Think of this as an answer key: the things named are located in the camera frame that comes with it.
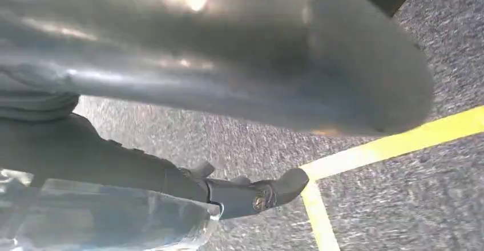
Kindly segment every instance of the gray fabric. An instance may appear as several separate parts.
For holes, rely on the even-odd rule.
[[[69,115],[78,100],[77,94],[38,91],[0,68],[0,118],[54,120]]]

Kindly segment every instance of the yellow line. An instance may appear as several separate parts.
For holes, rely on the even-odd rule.
[[[313,228],[314,239],[319,250],[340,251],[333,233],[326,207],[322,203],[321,192],[317,184],[310,181],[301,193],[304,206],[308,212],[309,221]]]
[[[305,164],[301,168],[306,171],[309,178],[318,180],[481,132],[484,132],[484,106],[426,123],[402,134],[341,151]]]
[[[311,182],[301,195],[319,250],[339,251],[340,248],[316,180],[481,132],[484,132],[484,106],[303,165],[301,168],[308,174]]]

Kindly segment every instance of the clear plastic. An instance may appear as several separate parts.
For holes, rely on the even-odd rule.
[[[146,191],[0,171],[0,250],[196,250],[218,206]]]

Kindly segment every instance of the plastic bag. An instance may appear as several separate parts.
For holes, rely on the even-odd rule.
[[[196,250],[220,217],[216,205],[158,192],[0,172],[0,250]]]

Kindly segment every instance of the yellow tape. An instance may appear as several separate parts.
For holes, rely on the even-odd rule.
[[[312,180],[322,179],[368,164],[447,141],[484,132],[484,106],[451,115],[414,130],[384,137],[305,164]]]
[[[340,248],[316,180],[481,132],[484,132],[484,106],[303,165],[301,168],[308,174],[311,182],[301,195],[319,250],[339,251]]]
[[[304,188],[301,196],[319,250],[340,251],[317,184],[314,181],[310,181]]]

